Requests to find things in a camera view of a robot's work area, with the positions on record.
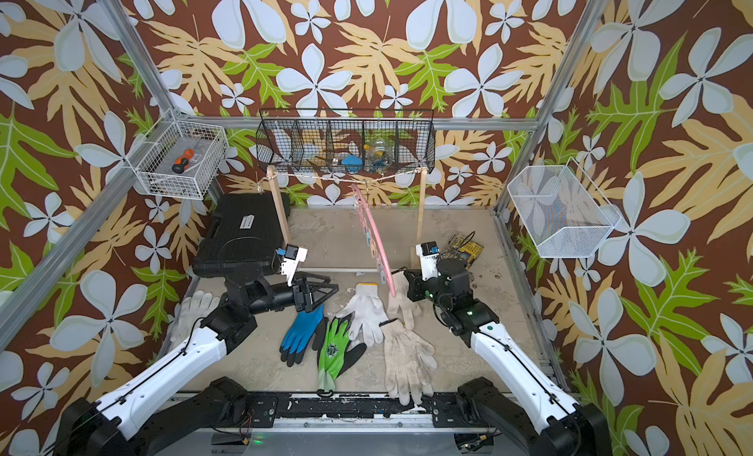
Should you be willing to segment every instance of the floral wallpaper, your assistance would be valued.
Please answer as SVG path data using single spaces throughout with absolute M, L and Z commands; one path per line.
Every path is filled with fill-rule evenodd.
M 587 0 L 121 1 L 184 113 L 532 118 Z M 255 191 L 265 173 L 254 132 L 229 135 L 221 186 Z M 493 205 L 525 136 L 440 132 L 428 201 Z M 348 142 L 337 149 L 352 150 Z M 295 205 L 334 205 L 353 195 L 344 177 L 279 182 Z M 415 205 L 417 184 L 414 175 L 370 183 L 370 202 Z
M 0 0 L 0 308 L 157 118 L 94 0 Z M 141 372 L 182 297 L 208 204 L 130 190 L 0 353 L 0 452 Z
M 753 0 L 611 0 L 533 164 L 621 211 L 542 259 L 504 217 L 562 367 L 615 454 L 753 454 Z

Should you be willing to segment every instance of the blue object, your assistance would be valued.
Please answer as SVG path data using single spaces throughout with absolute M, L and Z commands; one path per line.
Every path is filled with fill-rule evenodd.
M 364 165 L 363 161 L 356 156 L 347 156 L 343 159 L 343 165 L 351 174 L 357 174 L 361 167 Z
M 285 338 L 282 339 L 282 345 L 280 345 L 280 358 L 282 361 L 287 361 L 289 367 L 293 366 L 294 362 L 300 363 L 304 358 L 306 346 L 314 333 L 317 332 L 317 327 L 322 323 L 323 318 L 323 305 L 320 305 L 314 312 L 301 311 L 298 313 L 293 325 L 290 326 Z M 317 343 L 321 346 L 321 342 L 324 341 L 325 330 L 326 327 L 321 332 L 317 332 L 317 338 L 313 344 L 314 350 L 318 349 Z

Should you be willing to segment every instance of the pink hoop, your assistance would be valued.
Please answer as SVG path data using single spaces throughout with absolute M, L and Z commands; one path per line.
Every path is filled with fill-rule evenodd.
M 392 296 L 395 296 L 395 284 L 392 283 L 392 273 L 389 269 L 387 254 L 384 252 L 384 247 L 382 246 L 382 238 L 379 236 L 377 225 L 374 223 L 374 218 L 371 216 L 369 204 L 366 202 L 364 194 L 361 193 L 361 190 L 358 189 L 357 185 L 353 183 L 351 187 L 355 192 L 355 206 L 358 209 L 358 217 L 361 219 L 361 225 L 368 231 L 369 235 L 371 236 L 372 242 L 376 242 L 376 266 L 377 268 L 381 268 L 384 272 L 384 275 L 387 278 L 387 284 L 389 285 L 389 291 Z

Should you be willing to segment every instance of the orange screwdriver handle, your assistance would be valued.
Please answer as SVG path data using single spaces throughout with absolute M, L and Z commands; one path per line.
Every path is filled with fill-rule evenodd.
M 186 149 L 185 152 L 183 152 L 183 155 L 175 160 L 173 171 L 176 174 L 182 174 L 184 171 L 186 171 L 186 169 L 188 168 L 188 161 L 191 160 L 193 154 L 193 149 Z

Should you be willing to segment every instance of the white wire basket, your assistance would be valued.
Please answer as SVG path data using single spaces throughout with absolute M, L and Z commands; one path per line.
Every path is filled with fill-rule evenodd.
M 566 165 L 525 167 L 507 191 L 542 258 L 587 258 L 620 219 L 619 210 L 573 159 Z
M 153 126 L 146 142 L 147 154 L 133 171 L 149 195 L 171 198 L 203 199 L 217 175 L 227 151 L 227 135 L 221 126 L 188 122 L 175 118 L 172 112 L 163 115 Z M 173 171 L 173 164 L 185 150 L 194 155 L 182 174 Z

